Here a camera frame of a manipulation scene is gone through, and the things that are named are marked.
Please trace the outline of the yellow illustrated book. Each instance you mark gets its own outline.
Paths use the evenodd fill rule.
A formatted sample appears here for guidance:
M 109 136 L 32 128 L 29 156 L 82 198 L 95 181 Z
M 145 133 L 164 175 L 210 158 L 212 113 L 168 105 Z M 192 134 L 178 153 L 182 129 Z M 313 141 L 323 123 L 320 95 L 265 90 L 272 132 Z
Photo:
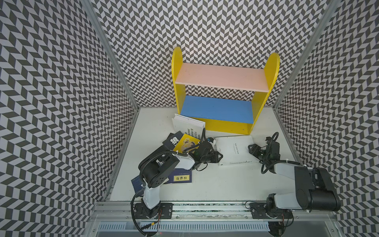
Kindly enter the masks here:
M 200 142 L 199 139 L 194 138 L 190 135 L 184 134 L 181 138 L 179 144 L 175 147 L 177 150 L 175 152 L 183 153 L 185 149 L 194 147 Z

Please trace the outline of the white book black bold text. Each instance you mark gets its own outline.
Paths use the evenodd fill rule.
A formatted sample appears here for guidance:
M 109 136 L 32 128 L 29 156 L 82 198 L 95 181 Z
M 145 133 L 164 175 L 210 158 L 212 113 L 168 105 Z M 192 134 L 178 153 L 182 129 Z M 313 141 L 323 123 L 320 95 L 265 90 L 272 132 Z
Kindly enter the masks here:
M 204 121 L 189 118 L 179 114 L 175 114 L 172 122 L 173 127 L 176 131 L 180 131 L 183 134 L 187 134 L 197 139 L 201 138 L 203 129 L 205 128 Z

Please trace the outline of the white thin book small text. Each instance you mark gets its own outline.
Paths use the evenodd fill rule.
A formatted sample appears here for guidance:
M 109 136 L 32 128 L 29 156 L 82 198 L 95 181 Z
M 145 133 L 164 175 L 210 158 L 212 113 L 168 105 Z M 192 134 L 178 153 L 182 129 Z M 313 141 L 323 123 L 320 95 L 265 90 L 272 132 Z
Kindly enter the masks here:
M 217 151 L 223 155 L 219 166 L 256 164 L 258 159 L 249 153 L 248 146 L 254 144 L 251 135 L 216 137 Z

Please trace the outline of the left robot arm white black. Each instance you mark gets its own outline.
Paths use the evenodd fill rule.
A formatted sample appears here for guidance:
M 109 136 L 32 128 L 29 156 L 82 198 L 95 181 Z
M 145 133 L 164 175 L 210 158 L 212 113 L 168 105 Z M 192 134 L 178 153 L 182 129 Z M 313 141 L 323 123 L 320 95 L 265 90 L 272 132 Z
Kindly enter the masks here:
M 218 164 L 222 158 L 223 155 L 207 140 L 182 152 L 160 146 L 138 166 L 139 179 L 143 184 L 143 207 L 151 211 L 160 206 L 160 186 L 175 169 L 194 170 L 201 164 Z

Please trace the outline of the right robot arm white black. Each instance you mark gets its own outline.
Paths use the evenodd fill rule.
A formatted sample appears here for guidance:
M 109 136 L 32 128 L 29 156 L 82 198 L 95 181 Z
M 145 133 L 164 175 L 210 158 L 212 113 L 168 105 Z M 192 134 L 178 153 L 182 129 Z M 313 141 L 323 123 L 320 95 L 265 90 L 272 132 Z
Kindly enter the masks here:
M 248 151 L 262 164 L 261 174 L 268 172 L 292 179 L 295 190 L 286 194 L 270 194 L 266 214 L 280 210 L 339 211 L 341 201 L 331 176 L 324 168 L 312 168 L 280 158 L 280 144 L 267 141 L 266 146 L 249 145 Z

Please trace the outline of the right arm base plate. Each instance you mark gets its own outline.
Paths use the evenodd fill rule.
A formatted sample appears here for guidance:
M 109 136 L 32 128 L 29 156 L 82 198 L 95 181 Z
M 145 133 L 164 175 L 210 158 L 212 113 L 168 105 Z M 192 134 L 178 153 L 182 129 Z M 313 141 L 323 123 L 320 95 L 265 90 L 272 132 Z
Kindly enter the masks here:
M 253 219 L 286 220 L 294 217 L 290 209 L 271 208 L 265 203 L 251 202 L 249 209 Z

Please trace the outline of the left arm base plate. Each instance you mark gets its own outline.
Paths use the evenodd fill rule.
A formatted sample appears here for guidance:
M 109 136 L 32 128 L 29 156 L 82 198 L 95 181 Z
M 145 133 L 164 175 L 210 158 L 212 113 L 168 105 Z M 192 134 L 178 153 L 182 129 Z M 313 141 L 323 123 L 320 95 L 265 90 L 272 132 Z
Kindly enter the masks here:
M 143 202 L 137 203 L 133 207 L 135 219 L 171 219 L 173 203 L 160 202 L 153 209 L 149 209 Z

